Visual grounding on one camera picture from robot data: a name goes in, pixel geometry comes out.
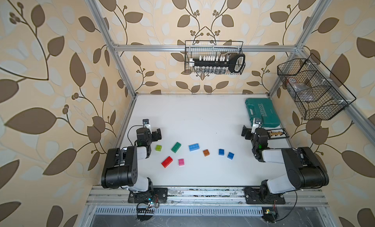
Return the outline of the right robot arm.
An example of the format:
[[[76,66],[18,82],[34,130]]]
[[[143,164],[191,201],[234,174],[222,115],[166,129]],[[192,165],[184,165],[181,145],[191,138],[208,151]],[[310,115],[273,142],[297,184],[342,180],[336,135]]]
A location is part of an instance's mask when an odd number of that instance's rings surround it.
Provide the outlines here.
[[[309,147],[270,148],[268,131],[260,127],[250,129],[243,126],[241,136],[252,142],[252,153],[256,160],[285,166],[286,174],[262,181],[259,187],[262,196],[328,185],[328,173]]]

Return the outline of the dark green lego brick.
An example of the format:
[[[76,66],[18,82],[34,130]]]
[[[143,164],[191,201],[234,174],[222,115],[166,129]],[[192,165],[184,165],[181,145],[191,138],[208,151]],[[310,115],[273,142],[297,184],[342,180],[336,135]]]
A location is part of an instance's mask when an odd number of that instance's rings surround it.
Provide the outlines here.
[[[181,148],[181,144],[177,142],[171,149],[173,153],[177,153],[177,151]]]

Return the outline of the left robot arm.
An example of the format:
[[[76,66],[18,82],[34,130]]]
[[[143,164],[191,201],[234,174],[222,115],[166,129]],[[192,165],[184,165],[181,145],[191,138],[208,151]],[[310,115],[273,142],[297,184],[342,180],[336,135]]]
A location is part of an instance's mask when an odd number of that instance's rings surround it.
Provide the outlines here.
[[[138,161],[151,155],[151,144],[162,139],[161,129],[150,131],[147,127],[136,130],[134,145],[109,149],[101,176],[103,188],[128,188],[133,192],[148,192],[151,180],[138,173]]]

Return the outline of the orange small lego brick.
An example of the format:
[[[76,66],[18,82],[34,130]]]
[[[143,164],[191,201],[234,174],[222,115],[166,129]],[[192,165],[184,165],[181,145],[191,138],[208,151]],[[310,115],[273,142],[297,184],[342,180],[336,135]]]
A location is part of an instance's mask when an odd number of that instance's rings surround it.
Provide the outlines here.
[[[203,151],[203,154],[204,154],[204,156],[206,157],[206,156],[209,156],[209,155],[210,155],[210,152],[206,149],[206,150]]]

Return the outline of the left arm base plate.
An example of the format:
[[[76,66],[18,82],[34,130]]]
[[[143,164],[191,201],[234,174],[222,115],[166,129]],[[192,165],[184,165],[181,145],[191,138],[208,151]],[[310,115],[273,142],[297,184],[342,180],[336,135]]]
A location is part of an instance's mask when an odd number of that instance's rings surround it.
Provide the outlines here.
[[[168,189],[167,188],[149,188],[148,191],[130,191],[128,197],[128,203],[160,203],[164,204],[167,202]]]

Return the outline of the light blue long lego brick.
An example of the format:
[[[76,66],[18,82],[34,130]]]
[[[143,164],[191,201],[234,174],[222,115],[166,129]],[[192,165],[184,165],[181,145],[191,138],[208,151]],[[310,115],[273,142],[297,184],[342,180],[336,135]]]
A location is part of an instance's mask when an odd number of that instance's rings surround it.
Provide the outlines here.
[[[188,146],[188,148],[189,148],[189,151],[192,152],[192,151],[199,150],[200,146],[199,146],[199,144],[191,144],[191,145]]]

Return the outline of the pink small lego brick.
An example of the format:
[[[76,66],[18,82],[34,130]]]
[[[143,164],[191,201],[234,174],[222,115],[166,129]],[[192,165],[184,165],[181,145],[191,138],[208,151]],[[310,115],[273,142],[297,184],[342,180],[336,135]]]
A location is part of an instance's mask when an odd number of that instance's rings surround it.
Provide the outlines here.
[[[184,159],[179,159],[178,163],[179,163],[179,166],[184,166],[185,165]]]

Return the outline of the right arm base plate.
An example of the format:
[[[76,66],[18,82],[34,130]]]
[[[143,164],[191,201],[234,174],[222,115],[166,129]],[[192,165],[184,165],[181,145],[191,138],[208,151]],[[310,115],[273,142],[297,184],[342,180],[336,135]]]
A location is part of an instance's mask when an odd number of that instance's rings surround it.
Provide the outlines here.
[[[272,194],[266,187],[244,188],[245,200],[248,205],[285,205],[282,194]]]

